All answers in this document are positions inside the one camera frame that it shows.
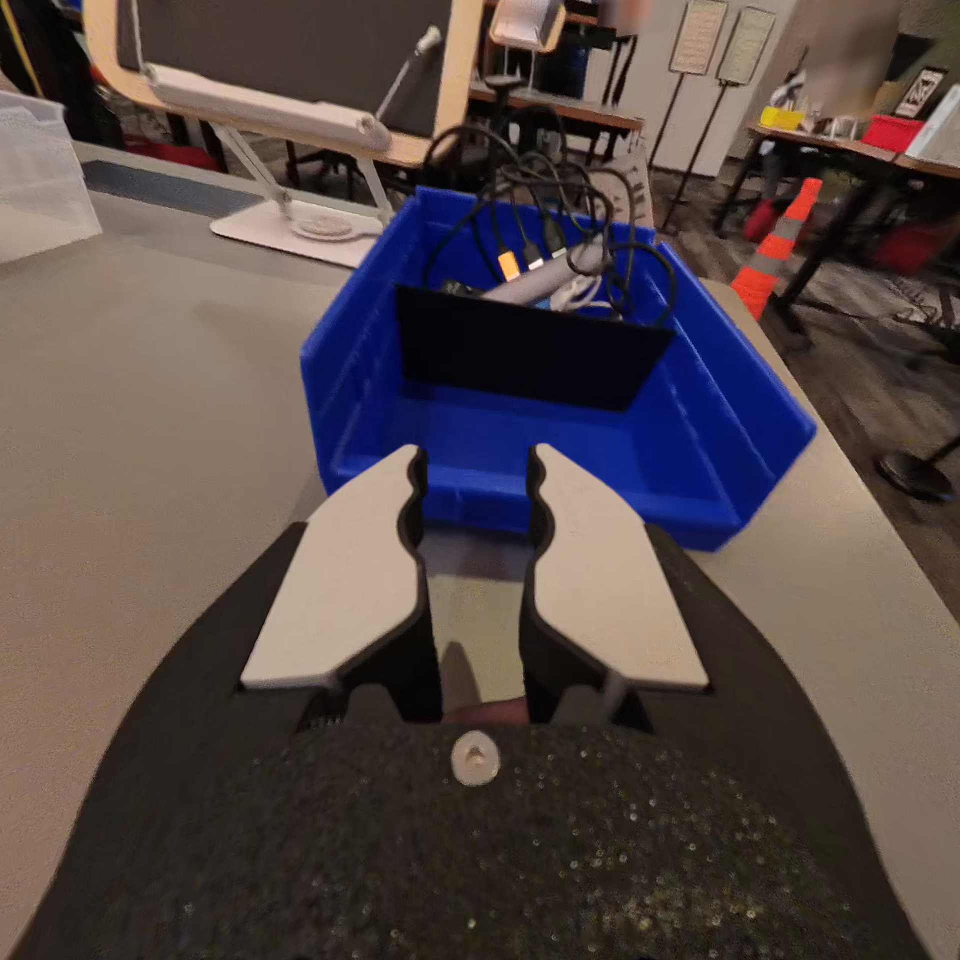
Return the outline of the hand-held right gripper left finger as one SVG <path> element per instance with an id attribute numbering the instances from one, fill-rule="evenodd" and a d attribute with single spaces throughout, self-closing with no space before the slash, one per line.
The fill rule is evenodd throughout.
<path id="1" fill-rule="evenodd" d="M 425 535 L 428 452 L 402 444 L 331 494 L 303 527 L 240 687 L 346 704 L 383 687 L 409 722 L 442 717 Z"/>

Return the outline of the white sign on stand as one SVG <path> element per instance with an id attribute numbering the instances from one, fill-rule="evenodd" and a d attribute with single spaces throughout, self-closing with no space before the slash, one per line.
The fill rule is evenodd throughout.
<path id="1" fill-rule="evenodd" d="M 715 75 L 715 79 L 718 82 L 718 94 L 715 103 L 702 129 L 702 135 L 699 137 L 697 145 L 693 151 L 691 161 L 680 178 L 678 189 L 667 207 L 665 218 L 661 224 L 662 232 L 672 232 L 672 220 L 675 216 L 677 208 L 685 200 L 685 193 L 689 185 L 691 175 L 694 173 L 696 164 L 705 146 L 705 140 L 712 130 L 712 126 L 721 108 L 721 103 L 724 102 L 728 90 L 732 87 L 742 87 L 750 84 L 758 70 L 760 60 L 763 59 L 766 44 L 769 43 L 774 23 L 775 14 L 771 11 L 764 11 L 756 6 L 744 6 L 739 11 L 737 20 L 728 38 L 728 46 Z"/>
<path id="2" fill-rule="evenodd" d="M 657 159 L 685 81 L 691 76 L 705 76 L 712 67 L 728 9 L 728 1 L 688 1 L 685 6 L 669 60 L 669 71 L 677 76 L 677 82 L 649 154 L 651 165 Z"/>

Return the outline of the white table stand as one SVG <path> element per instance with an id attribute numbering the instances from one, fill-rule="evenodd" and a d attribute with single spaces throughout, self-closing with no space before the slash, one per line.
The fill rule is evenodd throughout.
<path id="1" fill-rule="evenodd" d="M 541 57 L 552 54 L 560 41 L 567 22 L 563 1 L 496 1 L 488 39 L 493 46 L 530 52 L 531 65 L 527 81 L 519 73 L 487 73 L 490 87 L 520 84 L 535 89 L 536 65 Z"/>

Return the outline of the clear plastic bin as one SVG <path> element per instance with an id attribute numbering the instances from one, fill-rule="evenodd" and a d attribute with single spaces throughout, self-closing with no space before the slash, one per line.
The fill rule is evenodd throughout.
<path id="1" fill-rule="evenodd" d="M 2 263 L 98 234 L 64 106 L 2 90 Z"/>

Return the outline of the white printed bag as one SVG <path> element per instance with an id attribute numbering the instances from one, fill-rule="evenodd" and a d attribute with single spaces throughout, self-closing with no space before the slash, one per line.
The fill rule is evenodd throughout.
<path id="1" fill-rule="evenodd" d="M 634 141 L 622 156 L 594 169 L 590 181 L 610 199 L 614 221 L 654 228 L 651 178 L 643 137 Z"/>

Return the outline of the wooden table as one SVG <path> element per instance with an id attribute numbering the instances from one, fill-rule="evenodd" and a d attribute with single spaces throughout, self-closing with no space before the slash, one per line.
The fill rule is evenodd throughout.
<path id="1" fill-rule="evenodd" d="M 771 296 L 774 312 L 787 330 L 793 336 L 803 339 L 806 346 L 811 346 L 811 334 L 795 311 L 799 296 L 826 259 L 834 258 L 841 252 L 854 252 L 849 236 L 852 234 L 857 220 L 866 212 L 874 197 L 884 189 L 901 189 L 921 178 L 957 185 L 959 167 L 882 149 L 863 143 L 862 140 L 830 138 L 820 134 L 769 127 L 760 122 L 748 124 L 747 129 L 752 134 L 752 145 L 724 199 L 713 212 L 712 228 L 720 237 L 726 236 L 728 215 L 739 200 L 748 173 L 760 161 L 760 146 L 763 140 L 782 140 L 795 146 L 817 148 L 826 154 L 828 164 L 849 164 L 857 178 L 857 185 L 847 191 L 839 210 L 833 215 L 825 232 L 811 248 L 811 253 L 796 271 L 787 290 L 782 295 Z"/>
<path id="2" fill-rule="evenodd" d="M 524 82 L 508 84 L 506 92 L 496 90 L 482 79 L 471 82 L 468 114 L 490 121 L 501 114 L 501 126 L 514 134 L 514 145 L 524 149 L 533 148 L 541 134 L 562 129 L 568 146 L 583 153 L 587 165 L 611 161 L 618 141 L 626 140 L 630 146 L 645 126 L 642 118 L 613 106 L 559 97 Z"/>

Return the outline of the black round stand base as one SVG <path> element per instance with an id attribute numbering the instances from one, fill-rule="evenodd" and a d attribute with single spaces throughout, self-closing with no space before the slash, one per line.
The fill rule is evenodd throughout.
<path id="1" fill-rule="evenodd" d="M 956 489 L 940 468 L 940 462 L 956 449 L 959 449 L 959 435 L 924 457 L 908 451 L 882 452 L 874 457 L 874 467 L 890 486 L 908 497 L 922 502 L 951 502 Z"/>

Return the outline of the orange traffic cone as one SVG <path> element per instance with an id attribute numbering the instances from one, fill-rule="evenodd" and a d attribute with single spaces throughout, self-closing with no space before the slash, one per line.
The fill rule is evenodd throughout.
<path id="1" fill-rule="evenodd" d="M 748 215 L 745 237 L 760 240 L 760 244 L 739 269 L 731 288 L 739 295 L 753 318 L 761 318 L 820 197 L 822 186 L 822 178 L 807 177 L 801 183 L 796 197 L 761 199 Z"/>

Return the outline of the red plastic bin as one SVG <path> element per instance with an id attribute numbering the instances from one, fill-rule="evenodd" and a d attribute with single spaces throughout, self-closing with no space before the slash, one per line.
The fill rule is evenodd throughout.
<path id="1" fill-rule="evenodd" d="M 860 140 L 870 146 L 890 153 L 906 153 L 925 126 L 921 119 L 874 113 L 863 129 Z"/>

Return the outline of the wood framed black desk screen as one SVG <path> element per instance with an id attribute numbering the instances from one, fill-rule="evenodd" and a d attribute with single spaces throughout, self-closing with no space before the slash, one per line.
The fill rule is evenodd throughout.
<path id="1" fill-rule="evenodd" d="M 83 1 L 95 67 L 130 100 L 268 137 L 423 167 L 434 140 L 465 121 L 484 1 Z M 230 86 L 377 113 L 429 25 L 441 44 L 415 62 L 385 114 L 385 151 L 295 134 L 233 110 L 177 106 L 150 89 L 157 63 Z"/>

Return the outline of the black divider in blue bin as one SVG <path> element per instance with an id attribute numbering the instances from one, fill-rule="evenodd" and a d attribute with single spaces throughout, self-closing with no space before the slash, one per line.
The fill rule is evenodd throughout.
<path id="1" fill-rule="evenodd" d="M 404 377 L 626 411 L 677 331 L 396 283 Z"/>

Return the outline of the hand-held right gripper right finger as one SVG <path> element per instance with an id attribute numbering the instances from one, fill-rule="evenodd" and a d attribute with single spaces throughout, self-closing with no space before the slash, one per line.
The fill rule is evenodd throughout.
<path id="1" fill-rule="evenodd" d="M 642 515 L 555 446 L 530 448 L 533 558 L 520 610 L 520 657 L 535 696 L 575 687 L 616 717 L 635 692 L 693 693 L 712 680 Z"/>

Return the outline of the grey desk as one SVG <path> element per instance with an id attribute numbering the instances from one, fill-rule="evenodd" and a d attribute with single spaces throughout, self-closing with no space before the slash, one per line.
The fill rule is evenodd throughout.
<path id="1" fill-rule="evenodd" d="M 2 264 L 2 958 L 141 687 L 324 497 L 299 350 L 348 272 L 219 239 L 206 215 L 91 199 L 103 234 Z M 817 435 L 750 526 L 694 559 L 804 685 L 914 929 L 959 958 L 959 623 L 767 334 L 705 285 Z"/>

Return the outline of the white box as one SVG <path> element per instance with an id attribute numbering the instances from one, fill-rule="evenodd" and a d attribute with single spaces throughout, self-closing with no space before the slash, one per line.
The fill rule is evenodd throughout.
<path id="1" fill-rule="evenodd" d="M 933 110 L 905 151 L 906 157 L 959 167 L 959 82 Z"/>

